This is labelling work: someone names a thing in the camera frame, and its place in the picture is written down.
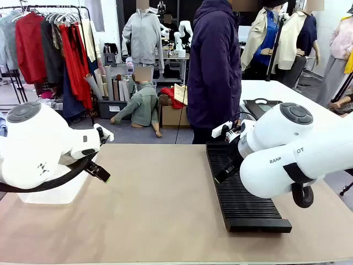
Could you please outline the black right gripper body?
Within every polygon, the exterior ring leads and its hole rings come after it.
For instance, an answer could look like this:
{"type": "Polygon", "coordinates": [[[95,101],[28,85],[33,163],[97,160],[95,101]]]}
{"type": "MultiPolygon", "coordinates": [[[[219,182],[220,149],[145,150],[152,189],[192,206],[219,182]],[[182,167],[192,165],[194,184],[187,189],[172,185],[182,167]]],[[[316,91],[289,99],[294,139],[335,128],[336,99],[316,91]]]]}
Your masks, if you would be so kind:
{"type": "Polygon", "coordinates": [[[239,141],[240,141],[240,137],[237,136],[234,140],[229,142],[227,145],[226,152],[230,159],[230,162],[227,165],[227,167],[240,168],[244,160],[244,158],[242,157],[238,149],[239,141]]]}

